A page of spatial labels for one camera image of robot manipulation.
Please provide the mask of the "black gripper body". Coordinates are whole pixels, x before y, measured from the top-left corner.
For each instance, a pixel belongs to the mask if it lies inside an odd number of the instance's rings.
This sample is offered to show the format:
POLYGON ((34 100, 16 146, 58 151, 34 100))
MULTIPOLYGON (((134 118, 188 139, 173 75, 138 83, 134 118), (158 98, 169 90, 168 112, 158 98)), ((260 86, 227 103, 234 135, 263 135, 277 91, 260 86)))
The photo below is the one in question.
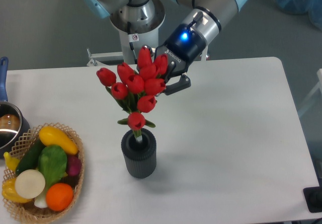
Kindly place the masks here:
POLYGON ((180 24, 170 37, 155 50, 155 57, 168 57, 168 69, 163 78, 171 78, 188 71, 190 64, 205 49, 205 39, 192 28, 193 24, 180 24))

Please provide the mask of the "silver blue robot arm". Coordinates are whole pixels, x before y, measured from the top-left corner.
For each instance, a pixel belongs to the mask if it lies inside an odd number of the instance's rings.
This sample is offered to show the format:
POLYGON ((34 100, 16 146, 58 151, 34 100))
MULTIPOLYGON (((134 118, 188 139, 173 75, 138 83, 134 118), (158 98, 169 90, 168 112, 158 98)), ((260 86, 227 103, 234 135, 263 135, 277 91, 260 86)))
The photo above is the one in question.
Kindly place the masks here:
POLYGON ((172 0, 191 8, 191 12, 166 39, 159 42, 159 28, 165 19, 160 0, 84 0, 97 17, 109 18, 118 30, 122 57, 127 63, 136 63, 142 46, 151 55, 168 56, 166 81, 179 81, 166 87, 170 95, 188 88, 191 81, 186 75, 191 63, 206 59, 208 45, 223 27, 241 10, 247 0, 172 0))

